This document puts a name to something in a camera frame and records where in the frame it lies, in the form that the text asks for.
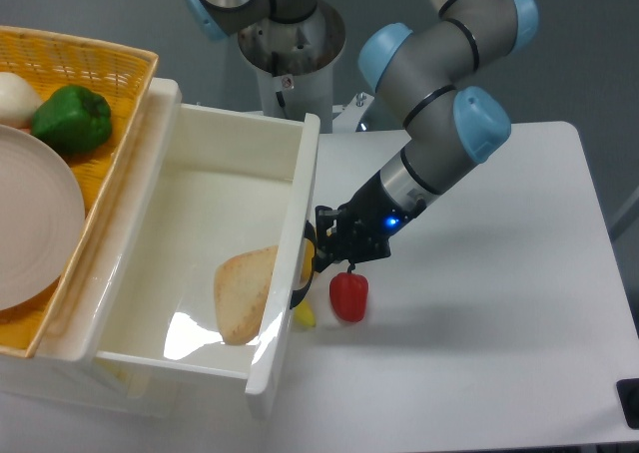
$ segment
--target white drawer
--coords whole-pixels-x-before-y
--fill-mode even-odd
[[[177,85],[157,79],[151,105],[154,90],[175,94],[176,115],[162,126],[143,122],[93,261],[79,268],[71,306],[38,355],[180,382],[241,382],[254,415],[265,417],[304,257],[320,121],[180,105]],[[216,268],[273,244],[278,257],[260,333],[248,345],[225,345],[216,326]]]

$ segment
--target yellow object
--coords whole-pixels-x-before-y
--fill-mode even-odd
[[[301,326],[312,328],[316,326],[316,315],[313,313],[313,309],[309,305],[309,301],[304,299],[293,310],[293,318]]]
[[[313,255],[315,249],[310,240],[306,240],[307,246],[304,250],[304,263],[302,264],[302,273],[300,274],[300,280],[302,283],[306,283],[311,278],[313,272]]]
[[[90,155],[65,158],[84,198],[82,236],[59,280],[28,302],[0,312],[0,353],[31,357],[59,309],[91,230],[103,210],[104,193],[126,167],[132,126],[155,74],[158,56],[109,42],[32,29],[0,26],[0,72],[13,72],[47,100],[69,84],[105,97],[112,113],[111,139]]]
[[[311,278],[313,271],[313,255],[315,249],[310,240],[307,240],[306,248],[304,250],[304,263],[302,264],[302,273],[300,274],[300,280],[302,283],[306,283]],[[293,319],[301,326],[313,327],[316,326],[316,316],[313,313],[313,309],[309,302],[304,299],[293,310]]]

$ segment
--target toast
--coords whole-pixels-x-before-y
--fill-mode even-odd
[[[216,270],[216,318],[226,344],[243,345],[258,334],[277,254],[276,245],[249,251],[228,259]]]

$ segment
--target white onion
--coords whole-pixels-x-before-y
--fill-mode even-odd
[[[27,81],[12,72],[0,72],[0,124],[22,129],[42,105],[42,99]]]

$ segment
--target white plate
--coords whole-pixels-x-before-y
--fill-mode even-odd
[[[62,158],[0,126],[0,309],[32,298],[62,273],[84,220],[80,187]]]

